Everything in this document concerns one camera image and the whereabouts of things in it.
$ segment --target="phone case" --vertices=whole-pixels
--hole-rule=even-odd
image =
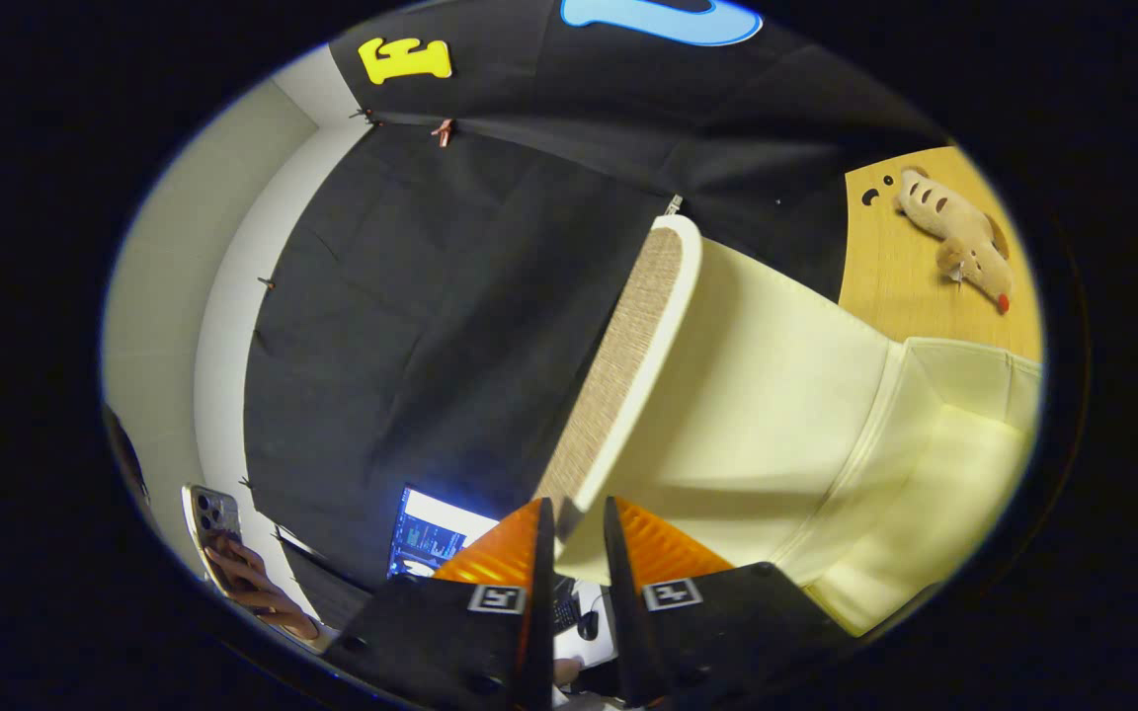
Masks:
[[[208,487],[185,485],[182,487],[182,507],[187,530],[191,531],[196,554],[205,564],[209,580],[226,597],[239,593],[228,580],[226,573],[205,554],[205,546],[213,545],[221,535],[230,536],[236,543],[244,543],[240,539],[239,505],[236,504],[236,497]]]

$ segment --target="monitor screen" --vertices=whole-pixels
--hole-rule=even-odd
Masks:
[[[432,576],[455,553],[468,548],[497,523],[406,487],[393,524],[388,577],[399,572]]]

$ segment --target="white cat bed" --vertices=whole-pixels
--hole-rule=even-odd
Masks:
[[[894,342],[658,217],[537,491],[560,511],[556,571],[609,581],[620,496],[733,564],[776,563],[861,634],[993,526],[1039,379],[999,348]]]

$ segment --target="brown plush dog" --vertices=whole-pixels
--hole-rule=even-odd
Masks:
[[[967,280],[997,301],[999,311],[1007,311],[1013,270],[1007,265],[1007,240],[999,225],[921,168],[902,168],[900,182],[894,209],[942,239],[939,270],[955,281]]]

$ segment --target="clothespin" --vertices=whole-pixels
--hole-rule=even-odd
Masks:
[[[442,122],[442,125],[438,126],[438,130],[434,131],[429,135],[437,135],[438,146],[442,148],[446,148],[446,144],[451,143],[451,131],[454,130],[455,130],[455,118],[446,118],[446,121]]]

